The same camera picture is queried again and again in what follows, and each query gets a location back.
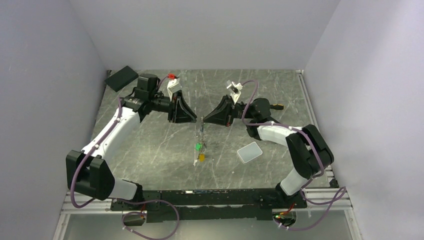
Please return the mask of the yellow key tag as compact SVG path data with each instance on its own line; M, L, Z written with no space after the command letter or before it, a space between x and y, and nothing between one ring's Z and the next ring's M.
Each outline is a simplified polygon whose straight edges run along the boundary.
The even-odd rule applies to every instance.
M199 162L203 162L204 160L205 160L205 154L204 153L200 153L199 155L198 155L198 161Z

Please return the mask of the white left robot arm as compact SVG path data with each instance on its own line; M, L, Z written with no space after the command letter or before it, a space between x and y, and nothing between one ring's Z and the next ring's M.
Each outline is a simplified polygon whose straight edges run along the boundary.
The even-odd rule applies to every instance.
M67 183L71 202L76 208L85 206L76 202L76 193L91 200L116 199L131 210L143 205L142 185L115 177L108 161L151 112L166 113L167 120L175 124L197 121L196 114L184 100L180 78L170 73L166 79L168 95L160 91L163 79L150 73L141 74L132 92L118 99L115 113L100 133L82 150L67 154Z

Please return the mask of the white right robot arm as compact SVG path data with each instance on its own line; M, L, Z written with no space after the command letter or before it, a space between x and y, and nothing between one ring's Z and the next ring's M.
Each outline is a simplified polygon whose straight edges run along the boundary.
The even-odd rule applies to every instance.
M304 127L281 125L271 116L266 98L256 98L251 103L235 103L229 95L222 97L218 106L203 120L206 123L229 127L234 119L249 120L246 126L250 137L283 145L288 148L293 169L276 185L276 203L287 208L295 201L302 187L334 162L334 155L313 124Z

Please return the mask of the green key tag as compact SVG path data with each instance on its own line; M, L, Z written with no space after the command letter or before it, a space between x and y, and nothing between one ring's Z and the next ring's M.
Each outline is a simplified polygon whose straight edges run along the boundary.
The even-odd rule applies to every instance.
M196 151L201 152L202 149L203 149L203 144L201 142L196 143L195 149L196 149Z

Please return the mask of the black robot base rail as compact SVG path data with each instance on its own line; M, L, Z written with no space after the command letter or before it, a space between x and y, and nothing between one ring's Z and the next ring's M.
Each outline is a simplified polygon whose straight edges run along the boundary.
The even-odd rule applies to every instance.
M274 188L145 190L141 205L122 201L111 203L113 212L146 211L148 223L180 220L256 219L269 221L279 210L305 209L307 203L299 193L279 196Z

